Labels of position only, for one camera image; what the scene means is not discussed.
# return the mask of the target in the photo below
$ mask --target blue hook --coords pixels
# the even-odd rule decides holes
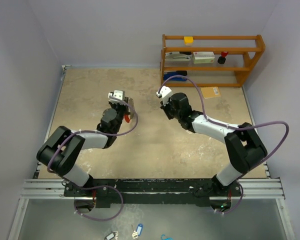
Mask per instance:
[[[165,236],[166,236],[165,234],[162,234],[161,240],[173,240],[171,237],[164,238]]]

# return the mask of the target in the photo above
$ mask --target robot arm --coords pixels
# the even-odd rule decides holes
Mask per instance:
[[[230,185],[267,156],[267,150],[255,130],[233,130],[211,123],[202,112],[192,110],[187,95],[182,92],[173,94],[169,87],[162,87],[156,95],[161,99],[161,109],[169,120],[177,119],[185,130],[207,135],[226,145],[230,163],[213,177],[213,181],[219,188]],[[236,125],[209,119],[236,128],[251,126],[246,122]]]
[[[125,115],[130,113],[126,105],[121,104],[115,99],[111,99],[110,97],[112,96],[125,101],[126,103],[129,100],[128,97],[125,97],[124,91],[115,90],[114,92],[110,92],[108,98],[111,108],[108,108],[103,112],[96,130],[102,133],[115,135],[119,132]],[[36,155],[36,159],[47,166],[60,144],[73,132],[75,131],[70,130],[65,126],[59,126],[40,148]],[[106,136],[98,133],[81,133],[74,135],[55,157],[51,165],[51,170],[80,187],[92,187],[92,176],[87,174],[76,164],[78,155],[80,151],[84,149],[109,148],[116,139],[116,136]]]

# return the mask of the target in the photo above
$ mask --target black mounting plate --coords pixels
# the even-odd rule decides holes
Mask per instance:
[[[187,179],[93,179],[93,186],[112,186],[123,196],[125,204],[191,204],[209,207],[209,197],[232,197],[241,195],[239,185],[233,182],[227,188],[213,187],[210,178]],[[66,184],[65,197],[92,197],[92,190],[81,190],[71,182]],[[110,188],[96,189],[96,208],[110,208],[120,204],[118,193]]]

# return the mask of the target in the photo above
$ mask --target wall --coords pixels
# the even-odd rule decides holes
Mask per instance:
[[[285,120],[290,134],[268,161],[271,176],[281,177],[287,205],[300,239],[300,0],[282,0],[262,31],[264,56],[245,84],[256,123]],[[272,149],[283,127],[260,129]]]
[[[24,179],[55,103],[62,74],[26,0],[0,0],[0,240],[8,237]]]
[[[64,65],[159,67],[162,34],[260,34],[279,0],[29,0]]]

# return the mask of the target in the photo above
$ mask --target yellow object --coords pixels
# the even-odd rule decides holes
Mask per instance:
[[[221,97],[219,88],[217,86],[201,87],[201,92],[205,99]]]
[[[192,36],[184,36],[183,40],[184,44],[187,46],[191,46],[194,43],[194,38]]]

